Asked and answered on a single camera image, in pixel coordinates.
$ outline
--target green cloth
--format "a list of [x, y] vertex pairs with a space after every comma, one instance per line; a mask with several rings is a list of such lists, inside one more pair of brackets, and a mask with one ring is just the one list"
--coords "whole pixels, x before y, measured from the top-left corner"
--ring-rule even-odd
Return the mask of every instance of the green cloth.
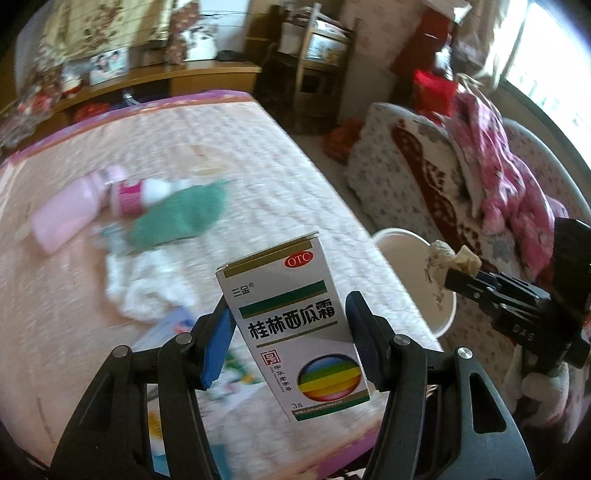
[[130, 244], [146, 250], [205, 233], [224, 211], [226, 183], [219, 181], [173, 193], [134, 222]]

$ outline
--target pink spray bottle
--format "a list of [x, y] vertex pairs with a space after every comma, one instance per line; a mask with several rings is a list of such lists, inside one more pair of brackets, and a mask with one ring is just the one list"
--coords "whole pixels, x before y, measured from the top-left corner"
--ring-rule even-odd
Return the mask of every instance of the pink spray bottle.
[[43, 251], [55, 253], [95, 220], [107, 203], [111, 186], [126, 178], [120, 165], [95, 170], [66, 185], [33, 212], [30, 228]]

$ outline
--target white cloth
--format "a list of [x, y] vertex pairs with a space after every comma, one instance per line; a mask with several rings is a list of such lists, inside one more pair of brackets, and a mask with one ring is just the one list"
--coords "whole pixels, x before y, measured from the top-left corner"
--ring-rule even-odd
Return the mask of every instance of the white cloth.
[[137, 255], [106, 256], [106, 296], [119, 313], [140, 322], [156, 322], [174, 307], [193, 310], [197, 296], [183, 275], [183, 263], [168, 249]]
[[566, 407], [569, 396], [569, 369], [562, 362], [556, 377], [548, 377], [536, 372], [523, 378], [521, 376], [522, 347], [517, 345], [513, 362], [501, 387], [501, 396], [511, 413], [515, 412], [521, 397], [540, 402], [537, 411], [522, 422], [522, 426], [540, 427], [559, 419]]

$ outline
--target white bucket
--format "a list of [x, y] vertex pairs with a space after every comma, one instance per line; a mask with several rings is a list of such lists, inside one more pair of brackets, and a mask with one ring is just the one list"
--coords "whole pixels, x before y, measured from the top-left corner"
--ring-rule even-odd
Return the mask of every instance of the white bucket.
[[441, 337], [452, 325], [457, 298], [455, 292], [444, 290], [441, 305], [437, 303], [425, 270], [429, 243], [415, 233], [399, 228], [380, 230], [373, 239], [412, 297], [433, 335]]

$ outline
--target metal screw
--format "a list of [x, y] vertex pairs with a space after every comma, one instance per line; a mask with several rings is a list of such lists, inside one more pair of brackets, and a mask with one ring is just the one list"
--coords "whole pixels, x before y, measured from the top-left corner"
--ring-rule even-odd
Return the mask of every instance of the metal screw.
[[125, 345], [119, 345], [113, 348], [111, 352], [115, 358], [123, 358], [129, 352], [129, 348]]
[[188, 343], [191, 343], [191, 340], [193, 340], [193, 337], [190, 333], [187, 332], [177, 335], [177, 337], [174, 339], [174, 341], [177, 342], [179, 345], [186, 345]]
[[465, 346], [460, 347], [457, 349], [457, 354], [466, 360], [472, 358], [472, 350], [466, 348]]
[[402, 346], [408, 345], [410, 343], [410, 338], [406, 335], [394, 335], [394, 343]]

